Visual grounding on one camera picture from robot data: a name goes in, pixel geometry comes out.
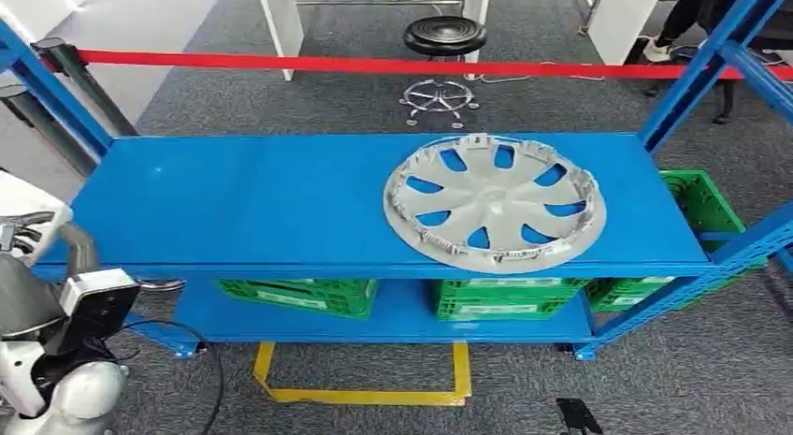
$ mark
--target yellow floor tape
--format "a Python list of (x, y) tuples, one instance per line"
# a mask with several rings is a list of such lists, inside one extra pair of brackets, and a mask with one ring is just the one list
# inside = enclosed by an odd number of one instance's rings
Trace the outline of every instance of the yellow floor tape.
[(469, 346), (456, 342), (452, 348), (454, 363), (454, 391), (367, 391), (367, 390), (311, 390), (272, 388), (267, 384), (275, 343), (259, 345), (253, 376), (276, 402), (309, 400), (325, 404), (343, 405), (434, 405), (462, 406), (471, 396)]

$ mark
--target stanchion post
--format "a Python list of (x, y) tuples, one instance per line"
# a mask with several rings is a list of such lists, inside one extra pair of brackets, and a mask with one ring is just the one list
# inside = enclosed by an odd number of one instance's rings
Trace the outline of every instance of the stanchion post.
[(80, 58), (77, 48), (67, 44), (59, 37), (47, 37), (31, 44), (38, 55), (56, 72), (68, 76), (91, 99), (113, 130), (119, 136), (137, 136), (137, 130), (123, 115), (112, 98), (99, 85), (86, 67), (87, 63)]
[(73, 137), (23, 85), (0, 87), (0, 102), (23, 123), (34, 128), (80, 176), (88, 178), (94, 172), (98, 164), (95, 153)]

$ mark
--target red barrier rope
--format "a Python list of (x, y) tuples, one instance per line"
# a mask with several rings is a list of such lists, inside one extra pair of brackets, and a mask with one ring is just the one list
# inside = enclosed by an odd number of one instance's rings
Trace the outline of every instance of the red barrier rope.
[[(87, 63), (168, 65), (196, 68), (271, 69), (291, 68), (313, 72), (374, 74), (441, 74), (533, 77), (605, 77), (667, 80), (680, 77), (684, 65), (590, 65), (539, 63), (433, 63), (403, 59), (332, 58), (318, 56), (264, 56), (259, 54), (152, 53), (145, 51), (80, 50)], [(771, 67), (780, 80), (793, 80), (793, 67)], [(742, 76), (732, 68), (722, 79)]]

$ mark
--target wheel cover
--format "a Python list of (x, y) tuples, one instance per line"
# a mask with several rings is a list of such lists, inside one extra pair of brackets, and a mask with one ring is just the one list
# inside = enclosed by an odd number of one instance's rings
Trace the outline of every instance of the wheel cover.
[(437, 140), (385, 184), (388, 223), (418, 252), (453, 267), (521, 273), (586, 251), (606, 223), (592, 175), (531, 140)]

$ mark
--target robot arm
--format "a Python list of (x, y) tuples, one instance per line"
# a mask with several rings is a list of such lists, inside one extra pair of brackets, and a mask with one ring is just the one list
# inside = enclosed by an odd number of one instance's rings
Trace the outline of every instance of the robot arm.
[[(0, 170), (0, 394), (12, 435), (103, 434), (125, 386), (103, 339), (123, 324), (139, 285), (99, 270), (71, 209)], [(57, 239), (69, 247), (63, 286), (29, 269)]]

